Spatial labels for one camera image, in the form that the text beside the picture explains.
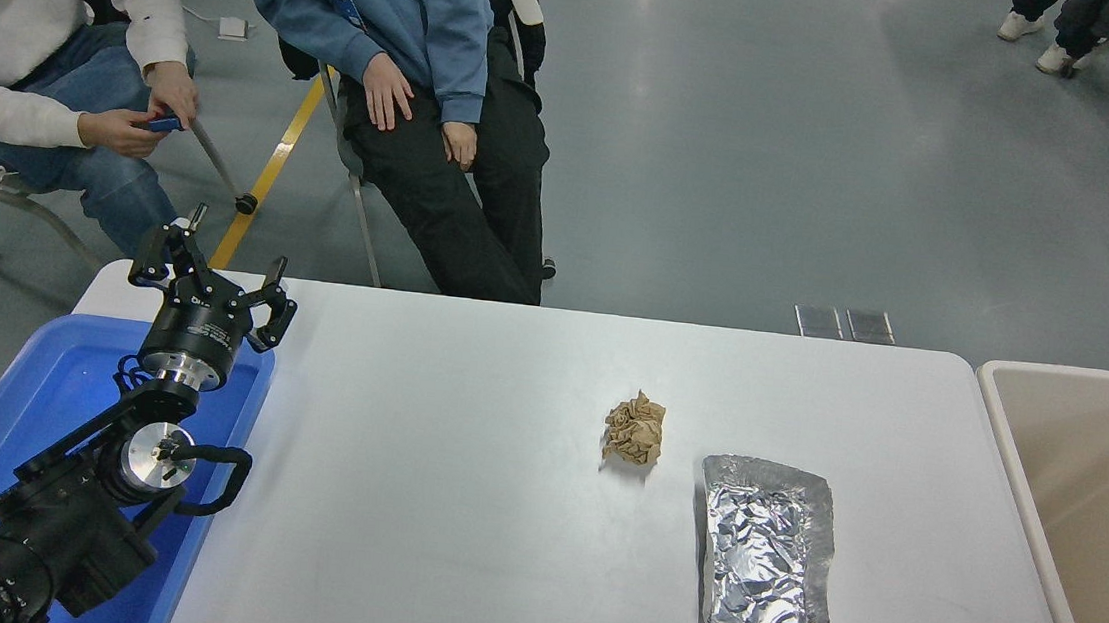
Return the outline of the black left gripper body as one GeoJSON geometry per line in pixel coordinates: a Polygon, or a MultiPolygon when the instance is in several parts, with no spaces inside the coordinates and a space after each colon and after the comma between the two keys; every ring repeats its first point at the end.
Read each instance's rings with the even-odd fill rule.
{"type": "Polygon", "coordinates": [[[156,369],[167,355],[205,362],[213,372],[231,372],[240,344],[250,331],[247,308],[237,302],[240,285],[230,280],[182,275],[167,283],[164,306],[142,343],[141,362],[156,369]]]}

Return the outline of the phone person's right hand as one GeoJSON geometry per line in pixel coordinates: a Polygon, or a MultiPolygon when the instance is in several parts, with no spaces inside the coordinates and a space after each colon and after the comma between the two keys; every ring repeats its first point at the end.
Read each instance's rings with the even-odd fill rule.
{"type": "Polygon", "coordinates": [[[105,112],[81,112],[77,118],[77,132],[84,147],[113,150],[125,157],[147,159],[166,134],[147,127],[147,112],[110,109],[105,112]]]}

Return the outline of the phone person's left hand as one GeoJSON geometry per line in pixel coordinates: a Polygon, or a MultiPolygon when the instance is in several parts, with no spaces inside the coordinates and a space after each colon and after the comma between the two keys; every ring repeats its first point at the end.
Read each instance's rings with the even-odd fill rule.
{"type": "Polygon", "coordinates": [[[172,114],[180,120],[180,126],[189,130],[192,120],[199,116],[199,88],[189,68],[176,60],[165,60],[146,67],[145,83],[150,88],[149,112],[151,116],[172,114]]]}

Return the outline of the lanyard person's right hand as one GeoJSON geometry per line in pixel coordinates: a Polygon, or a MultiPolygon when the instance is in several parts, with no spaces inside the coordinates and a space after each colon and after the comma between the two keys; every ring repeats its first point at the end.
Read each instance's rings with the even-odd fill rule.
{"type": "Polygon", "coordinates": [[[400,68],[385,53],[375,54],[362,74],[367,116],[379,132],[396,127],[397,121],[411,121],[414,98],[411,84],[400,68]]]}

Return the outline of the lanyard person's left hand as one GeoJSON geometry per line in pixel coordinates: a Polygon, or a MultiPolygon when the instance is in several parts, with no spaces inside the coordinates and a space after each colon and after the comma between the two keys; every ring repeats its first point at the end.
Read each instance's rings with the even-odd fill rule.
{"type": "Polygon", "coordinates": [[[448,121],[439,125],[444,141],[445,160],[456,165],[461,172],[474,167],[478,149],[478,132],[475,123],[448,121]]]}

